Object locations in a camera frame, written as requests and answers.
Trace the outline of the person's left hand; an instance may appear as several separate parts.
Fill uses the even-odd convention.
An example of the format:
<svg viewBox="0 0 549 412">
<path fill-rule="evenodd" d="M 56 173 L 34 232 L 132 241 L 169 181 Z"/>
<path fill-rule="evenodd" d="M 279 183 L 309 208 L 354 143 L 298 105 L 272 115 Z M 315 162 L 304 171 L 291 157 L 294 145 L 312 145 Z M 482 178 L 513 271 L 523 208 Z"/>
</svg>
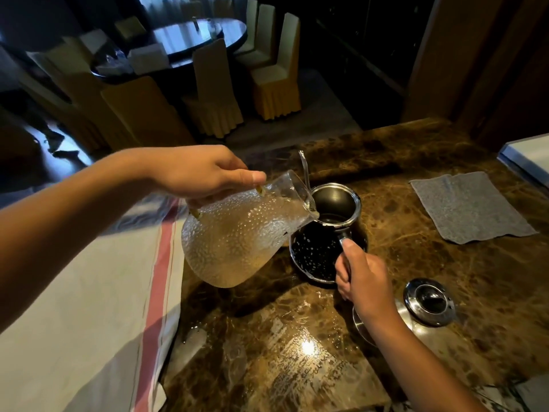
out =
<svg viewBox="0 0 549 412">
<path fill-rule="evenodd" d="M 147 178 L 157 188 L 185 199 L 197 209 L 245 192 L 223 191 L 223 172 L 250 170 L 224 145 L 151 148 L 147 149 L 143 165 Z"/>
</svg>

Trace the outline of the person's right hand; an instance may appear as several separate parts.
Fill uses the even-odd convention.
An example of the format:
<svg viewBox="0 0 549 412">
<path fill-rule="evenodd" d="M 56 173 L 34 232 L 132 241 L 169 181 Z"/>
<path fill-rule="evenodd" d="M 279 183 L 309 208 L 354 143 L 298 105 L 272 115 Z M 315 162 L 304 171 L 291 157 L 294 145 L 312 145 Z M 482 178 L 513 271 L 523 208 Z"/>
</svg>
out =
<svg viewBox="0 0 549 412">
<path fill-rule="evenodd" d="M 341 255 L 335 263 L 336 284 L 341 296 L 351 301 L 368 329 L 388 326 L 400 319 L 385 263 L 377 256 L 366 255 L 366 272 L 341 274 Z"/>
</svg>

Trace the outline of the textured glass pitcher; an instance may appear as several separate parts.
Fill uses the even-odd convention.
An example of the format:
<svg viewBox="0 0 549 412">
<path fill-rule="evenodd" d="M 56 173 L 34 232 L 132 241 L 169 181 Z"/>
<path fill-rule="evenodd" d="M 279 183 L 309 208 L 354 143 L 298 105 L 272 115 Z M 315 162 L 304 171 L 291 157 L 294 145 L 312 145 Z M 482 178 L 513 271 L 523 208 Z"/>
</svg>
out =
<svg viewBox="0 0 549 412">
<path fill-rule="evenodd" d="M 318 217 L 308 181 L 288 170 L 266 185 L 189 210 L 181 235 L 185 260 L 200 280 L 232 288 Z"/>
</svg>

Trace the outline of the person's right forearm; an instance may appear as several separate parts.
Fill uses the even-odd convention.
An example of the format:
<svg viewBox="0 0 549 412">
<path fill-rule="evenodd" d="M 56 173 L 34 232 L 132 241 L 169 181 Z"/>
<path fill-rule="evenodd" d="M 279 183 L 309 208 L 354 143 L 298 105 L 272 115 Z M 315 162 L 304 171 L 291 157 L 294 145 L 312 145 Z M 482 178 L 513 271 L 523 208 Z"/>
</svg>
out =
<svg viewBox="0 0 549 412">
<path fill-rule="evenodd" d="M 397 311 L 385 314 L 362 320 L 415 412 L 489 412 Z"/>
</svg>

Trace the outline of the person's left forearm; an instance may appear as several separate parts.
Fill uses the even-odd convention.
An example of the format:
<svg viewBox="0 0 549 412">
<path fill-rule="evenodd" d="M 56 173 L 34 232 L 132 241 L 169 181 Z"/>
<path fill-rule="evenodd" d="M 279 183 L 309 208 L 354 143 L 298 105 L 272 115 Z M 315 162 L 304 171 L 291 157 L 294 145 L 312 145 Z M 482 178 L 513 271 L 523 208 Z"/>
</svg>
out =
<svg viewBox="0 0 549 412">
<path fill-rule="evenodd" d="M 157 152 L 117 152 L 0 210 L 0 334 L 78 252 L 151 192 Z"/>
</svg>

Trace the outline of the stainless steel pot lid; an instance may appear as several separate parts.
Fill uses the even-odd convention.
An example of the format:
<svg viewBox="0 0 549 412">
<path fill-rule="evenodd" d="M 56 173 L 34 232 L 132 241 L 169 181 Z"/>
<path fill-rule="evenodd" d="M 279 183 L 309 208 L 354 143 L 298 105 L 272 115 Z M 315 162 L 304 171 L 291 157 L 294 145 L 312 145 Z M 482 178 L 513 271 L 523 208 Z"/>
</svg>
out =
<svg viewBox="0 0 549 412">
<path fill-rule="evenodd" d="M 457 318 L 453 297 L 433 279 L 420 277 L 408 282 L 403 303 L 411 317 L 428 327 L 445 327 Z"/>
</svg>

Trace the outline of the group of covered dining chairs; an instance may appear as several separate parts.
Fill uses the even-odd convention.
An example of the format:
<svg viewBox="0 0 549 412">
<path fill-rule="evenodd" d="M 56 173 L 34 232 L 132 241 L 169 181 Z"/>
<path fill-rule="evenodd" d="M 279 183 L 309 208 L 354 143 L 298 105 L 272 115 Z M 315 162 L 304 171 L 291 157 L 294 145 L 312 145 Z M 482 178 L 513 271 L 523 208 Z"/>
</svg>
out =
<svg viewBox="0 0 549 412">
<path fill-rule="evenodd" d="M 298 87 L 300 20 L 285 14 L 278 58 L 273 61 L 274 6 L 248 0 L 251 35 L 234 53 L 223 39 L 192 54 L 190 69 L 169 71 L 154 78 L 146 73 L 168 68 L 162 45 L 132 49 L 128 56 L 117 52 L 100 66 L 106 75 L 134 72 L 138 77 L 108 84 L 91 74 L 90 64 L 104 46 L 114 42 L 100 29 L 85 37 L 65 37 L 64 43 L 48 52 L 27 52 L 28 57 L 49 76 L 68 98 L 63 100 L 30 76 L 20 76 L 24 90 L 58 118 L 82 146 L 97 150 L 104 146 L 117 151 L 134 146 L 194 145 L 186 122 L 198 135 L 224 142 L 244 125 L 237 101 L 237 82 L 230 66 L 245 69 L 244 87 L 250 87 L 255 112 L 263 121 L 301 110 Z M 145 34 L 136 17 L 115 23 L 124 40 Z"/>
</svg>

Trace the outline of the grey cleaning cloth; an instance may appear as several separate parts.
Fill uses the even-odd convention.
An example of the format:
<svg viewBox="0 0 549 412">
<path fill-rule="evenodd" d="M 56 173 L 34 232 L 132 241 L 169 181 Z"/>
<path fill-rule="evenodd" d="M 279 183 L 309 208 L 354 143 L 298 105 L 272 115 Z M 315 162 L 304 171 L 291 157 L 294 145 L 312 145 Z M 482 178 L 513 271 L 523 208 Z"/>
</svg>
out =
<svg viewBox="0 0 549 412">
<path fill-rule="evenodd" d="M 537 234 L 481 171 L 410 182 L 441 237 L 463 245 Z"/>
</svg>

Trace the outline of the round dark dining table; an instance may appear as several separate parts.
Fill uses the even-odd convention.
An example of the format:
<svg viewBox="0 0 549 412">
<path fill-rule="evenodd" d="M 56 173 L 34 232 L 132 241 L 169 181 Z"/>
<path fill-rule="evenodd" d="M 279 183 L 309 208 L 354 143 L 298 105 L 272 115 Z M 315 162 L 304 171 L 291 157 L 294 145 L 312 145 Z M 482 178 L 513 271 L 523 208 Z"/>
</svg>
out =
<svg viewBox="0 0 549 412">
<path fill-rule="evenodd" d="M 158 43 L 165 49 L 169 66 L 166 69 L 146 73 L 154 78 L 163 77 L 169 71 L 187 70 L 192 67 L 192 54 L 217 39 L 223 39 L 229 53 L 234 53 L 248 40 L 251 30 L 237 19 L 196 19 L 159 27 L 145 34 L 123 40 L 113 48 L 104 46 L 90 64 L 91 74 L 108 84 L 120 84 L 138 77 L 134 72 L 122 75 L 106 75 L 100 66 L 107 65 L 107 57 L 116 58 L 117 52 L 128 56 L 132 49 Z"/>
</svg>

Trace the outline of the dark wooden cabinet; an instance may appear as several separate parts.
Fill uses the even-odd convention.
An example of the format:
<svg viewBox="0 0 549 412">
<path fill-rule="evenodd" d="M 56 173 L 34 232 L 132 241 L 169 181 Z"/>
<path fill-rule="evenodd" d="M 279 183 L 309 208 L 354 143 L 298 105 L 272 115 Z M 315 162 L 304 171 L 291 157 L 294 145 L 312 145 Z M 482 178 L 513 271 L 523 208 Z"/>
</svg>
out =
<svg viewBox="0 0 549 412">
<path fill-rule="evenodd" d="M 397 124 L 435 0 L 308 0 L 316 60 L 364 129 Z"/>
</svg>

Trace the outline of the white red-striped cloth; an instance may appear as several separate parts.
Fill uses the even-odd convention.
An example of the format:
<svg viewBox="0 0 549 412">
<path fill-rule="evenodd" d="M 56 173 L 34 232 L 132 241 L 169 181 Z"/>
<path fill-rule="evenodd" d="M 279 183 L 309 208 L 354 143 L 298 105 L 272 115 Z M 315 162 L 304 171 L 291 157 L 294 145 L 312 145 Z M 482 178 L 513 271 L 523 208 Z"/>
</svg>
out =
<svg viewBox="0 0 549 412">
<path fill-rule="evenodd" d="M 186 217 L 182 199 L 143 199 L 0 334 L 0 412 L 161 410 Z"/>
</svg>

